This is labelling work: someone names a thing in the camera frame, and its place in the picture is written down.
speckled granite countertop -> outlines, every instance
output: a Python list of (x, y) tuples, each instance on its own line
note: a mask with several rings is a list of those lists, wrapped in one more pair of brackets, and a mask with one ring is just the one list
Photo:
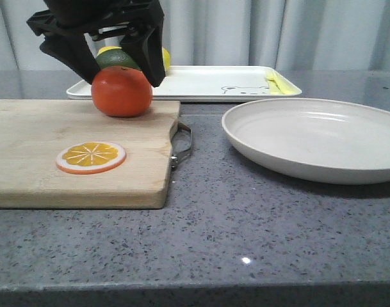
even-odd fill
[[(390, 111), (390, 73), (282, 72), (303, 97)], [(72, 72), (0, 72), (66, 98)], [(248, 161), (184, 104), (192, 156), (161, 210), (0, 210), (0, 306), (390, 306), (390, 182), (317, 184)]]

wooden cutting board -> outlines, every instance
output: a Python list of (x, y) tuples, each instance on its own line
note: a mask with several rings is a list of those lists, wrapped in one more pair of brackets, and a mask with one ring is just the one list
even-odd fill
[[(179, 106), (153, 101), (141, 116), (112, 118), (91, 100), (0, 100), (0, 208), (162, 208)], [(62, 150), (88, 141), (117, 143), (127, 158), (93, 175), (56, 167)]]

bear drawing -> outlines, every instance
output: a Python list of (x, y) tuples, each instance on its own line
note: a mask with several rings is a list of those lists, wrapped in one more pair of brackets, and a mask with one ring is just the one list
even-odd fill
[(259, 88), (240, 88), (239, 86), (224, 86), (223, 94), (228, 95), (258, 95), (258, 94), (269, 94), (268, 86), (260, 86)]

toy orange slice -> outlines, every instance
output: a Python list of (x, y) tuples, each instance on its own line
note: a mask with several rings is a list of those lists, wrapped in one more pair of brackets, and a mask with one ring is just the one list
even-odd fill
[(71, 174), (95, 174), (121, 165), (125, 150), (111, 142), (80, 143), (64, 149), (56, 158), (56, 165)]

toy fruit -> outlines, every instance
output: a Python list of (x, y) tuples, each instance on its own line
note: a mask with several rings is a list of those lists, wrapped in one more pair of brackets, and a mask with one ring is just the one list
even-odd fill
[(59, 169), (71, 174), (95, 174), (125, 161), (125, 150), (110, 142), (87, 142), (63, 150), (56, 158)]
[(119, 46), (105, 46), (105, 47), (102, 47), (98, 50), (97, 56), (100, 55), (101, 53), (103, 53), (107, 50), (111, 50), (111, 49), (122, 49), (122, 48)]
[(163, 66), (165, 67), (165, 71), (167, 72), (170, 68), (170, 53), (164, 47), (162, 47), (162, 55), (163, 55)]
[(102, 69), (92, 82), (91, 94), (98, 110), (116, 117), (142, 114), (152, 102), (152, 86), (145, 75), (122, 66)]
[(95, 59), (101, 69), (109, 66), (119, 65), (140, 70), (138, 64), (136, 64), (130, 55), (128, 55), (120, 47), (111, 47), (110, 49), (107, 49), (98, 54)]

